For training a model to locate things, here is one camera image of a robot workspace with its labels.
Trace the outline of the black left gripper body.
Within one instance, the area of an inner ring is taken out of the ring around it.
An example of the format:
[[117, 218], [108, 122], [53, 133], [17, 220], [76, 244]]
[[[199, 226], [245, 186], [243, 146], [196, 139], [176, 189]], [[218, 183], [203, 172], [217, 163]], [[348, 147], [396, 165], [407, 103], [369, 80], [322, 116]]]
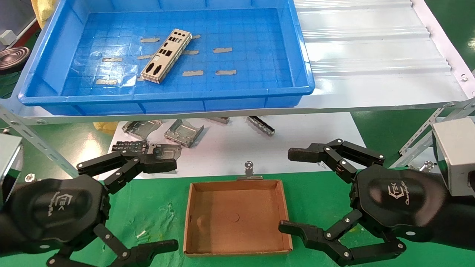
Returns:
[[7, 200], [7, 252], [82, 250], [97, 238], [94, 228], [108, 220], [109, 199], [87, 175], [18, 185]]

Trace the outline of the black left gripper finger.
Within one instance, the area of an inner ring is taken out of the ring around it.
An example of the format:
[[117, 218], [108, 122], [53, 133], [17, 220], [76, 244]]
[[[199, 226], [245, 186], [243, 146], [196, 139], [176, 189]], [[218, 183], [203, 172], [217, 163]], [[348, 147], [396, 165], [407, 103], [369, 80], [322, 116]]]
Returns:
[[177, 168], [175, 159], [156, 159], [152, 154], [137, 154], [127, 151], [115, 151], [77, 165], [79, 175], [90, 177], [115, 170], [104, 180], [108, 193], [116, 194], [126, 184], [142, 172], [160, 174]]
[[[140, 244], [127, 248], [104, 224], [98, 224], [93, 229], [94, 235], [100, 238], [117, 256], [109, 267], [149, 267], [158, 254], [178, 250], [178, 241], [171, 239]], [[92, 265], [71, 260], [73, 248], [63, 247], [47, 262], [48, 267], [91, 267]]]

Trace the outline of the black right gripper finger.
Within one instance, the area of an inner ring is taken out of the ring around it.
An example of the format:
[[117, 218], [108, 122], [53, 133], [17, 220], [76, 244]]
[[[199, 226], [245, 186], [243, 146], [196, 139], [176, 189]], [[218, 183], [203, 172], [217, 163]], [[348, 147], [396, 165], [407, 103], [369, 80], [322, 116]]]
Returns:
[[353, 184], [357, 169], [350, 163], [370, 167], [383, 165], [385, 156], [357, 144], [335, 139], [329, 143], [311, 143], [307, 148], [290, 148], [292, 162], [324, 163], [347, 184]]
[[281, 220], [278, 230], [281, 233], [298, 236], [304, 247], [324, 252], [340, 267], [392, 260], [406, 251], [403, 242], [392, 233], [385, 232], [381, 234], [383, 243], [353, 248], [343, 245], [340, 238], [354, 228], [362, 217], [361, 211], [353, 210], [327, 230], [309, 224]]

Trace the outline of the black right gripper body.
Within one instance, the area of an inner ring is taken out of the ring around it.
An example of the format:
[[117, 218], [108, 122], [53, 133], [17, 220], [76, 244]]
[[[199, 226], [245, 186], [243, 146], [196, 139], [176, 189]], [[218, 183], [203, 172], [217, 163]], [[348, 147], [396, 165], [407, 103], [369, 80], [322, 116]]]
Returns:
[[380, 165], [360, 171], [352, 188], [352, 207], [361, 226], [378, 238], [384, 233], [414, 242], [437, 242], [446, 228], [448, 190], [439, 174]]

